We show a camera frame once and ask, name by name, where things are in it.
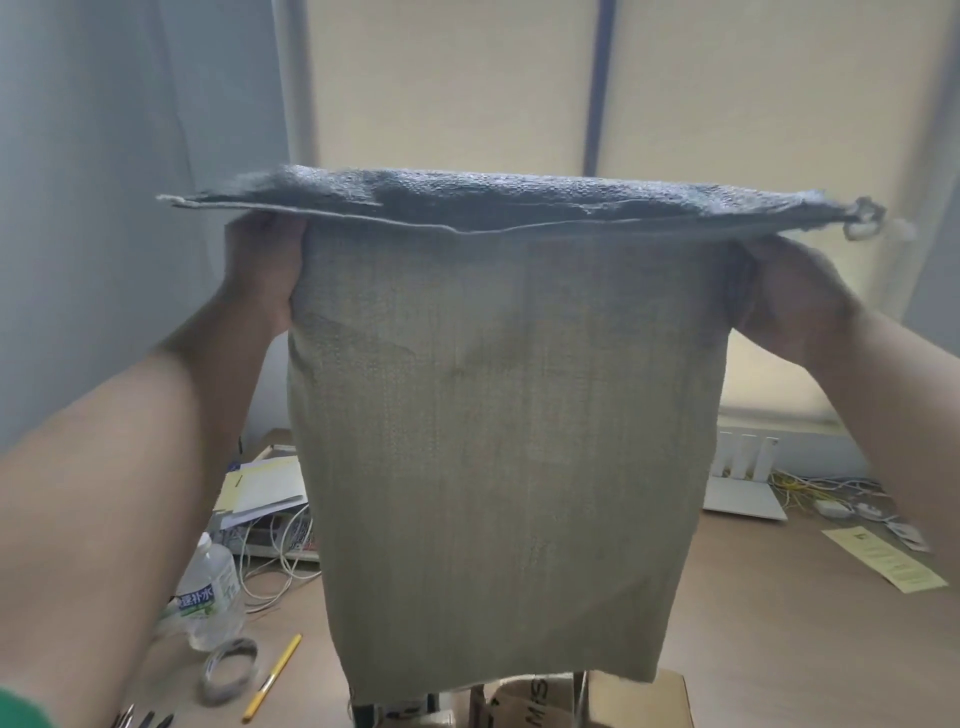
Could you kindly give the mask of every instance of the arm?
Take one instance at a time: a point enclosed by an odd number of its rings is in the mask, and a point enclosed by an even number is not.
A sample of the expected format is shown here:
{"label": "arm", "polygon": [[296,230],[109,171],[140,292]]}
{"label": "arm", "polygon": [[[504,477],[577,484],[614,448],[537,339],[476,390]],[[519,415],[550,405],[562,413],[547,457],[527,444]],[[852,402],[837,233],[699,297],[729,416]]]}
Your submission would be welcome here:
{"label": "arm", "polygon": [[866,310],[821,255],[783,238],[746,245],[758,262],[738,327],[806,367],[884,488],[960,581],[960,359]]}
{"label": "arm", "polygon": [[0,547],[17,555],[0,582],[0,682],[58,726],[117,710],[289,325],[303,228],[269,213],[231,223],[214,298],[0,460]]}

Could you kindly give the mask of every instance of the white router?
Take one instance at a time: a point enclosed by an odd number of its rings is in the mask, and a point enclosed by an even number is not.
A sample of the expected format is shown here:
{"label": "white router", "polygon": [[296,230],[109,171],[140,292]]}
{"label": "white router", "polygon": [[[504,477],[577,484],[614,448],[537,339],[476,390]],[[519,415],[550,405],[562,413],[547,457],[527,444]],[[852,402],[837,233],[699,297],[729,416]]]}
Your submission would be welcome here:
{"label": "white router", "polygon": [[761,440],[756,435],[718,432],[704,510],[786,521],[780,501],[767,485],[778,442],[776,437]]}

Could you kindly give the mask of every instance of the yellow pencil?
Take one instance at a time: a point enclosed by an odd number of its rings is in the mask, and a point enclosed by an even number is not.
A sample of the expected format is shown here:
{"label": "yellow pencil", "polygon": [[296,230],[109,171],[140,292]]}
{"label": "yellow pencil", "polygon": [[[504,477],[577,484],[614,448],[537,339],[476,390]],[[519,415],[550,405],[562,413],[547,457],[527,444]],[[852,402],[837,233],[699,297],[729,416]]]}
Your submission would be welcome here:
{"label": "yellow pencil", "polygon": [[290,644],[287,645],[287,648],[283,650],[283,654],[280,655],[280,659],[276,661],[274,668],[270,670],[270,676],[263,681],[263,685],[260,686],[260,690],[256,692],[256,695],[253,696],[253,700],[250,701],[250,705],[247,706],[247,711],[243,713],[243,721],[249,723],[253,720],[253,716],[256,715],[257,709],[260,707],[260,703],[263,702],[263,698],[267,696],[267,693],[270,692],[270,688],[274,686],[277,677],[280,672],[287,666],[287,661],[290,660],[290,656],[294,653],[294,650],[297,649],[300,644],[300,640],[303,639],[303,635],[297,635],[293,640],[290,641]]}

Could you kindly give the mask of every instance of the bottle label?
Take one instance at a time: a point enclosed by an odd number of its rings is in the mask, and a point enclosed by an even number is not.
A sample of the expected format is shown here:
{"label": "bottle label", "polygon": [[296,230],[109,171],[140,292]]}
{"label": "bottle label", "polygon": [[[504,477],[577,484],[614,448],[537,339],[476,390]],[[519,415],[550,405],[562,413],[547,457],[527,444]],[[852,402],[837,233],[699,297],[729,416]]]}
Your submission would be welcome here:
{"label": "bottle label", "polygon": [[216,614],[216,597],[213,594],[213,585],[207,584],[196,592],[177,595],[177,604],[182,617],[208,617]]}
{"label": "bottle label", "polygon": [[202,619],[219,615],[229,608],[239,591],[240,583],[237,581],[234,569],[224,569],[202,589],[177,595],[180,616]]}

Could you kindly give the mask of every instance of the wooden desk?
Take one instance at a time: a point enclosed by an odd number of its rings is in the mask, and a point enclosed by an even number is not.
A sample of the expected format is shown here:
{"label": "wooden desk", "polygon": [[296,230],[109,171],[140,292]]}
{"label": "wooden desk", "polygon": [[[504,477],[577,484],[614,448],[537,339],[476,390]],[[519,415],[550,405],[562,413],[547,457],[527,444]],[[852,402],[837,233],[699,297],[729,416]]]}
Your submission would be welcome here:
{"label": "wooden desk", "polygon": [[[686,677],[697,728],[960,725],[960,595],[902,595],[823,536],[826,522],[791,518],[700,520],[660,660]],[[252,725],[349,728],[321,579],[250,621],[261,670],[298,631],[303,644]],[[246,696],[197,705],[202,662],[185,641],[155,644],[130,691],[137,715],[240,725]]]}

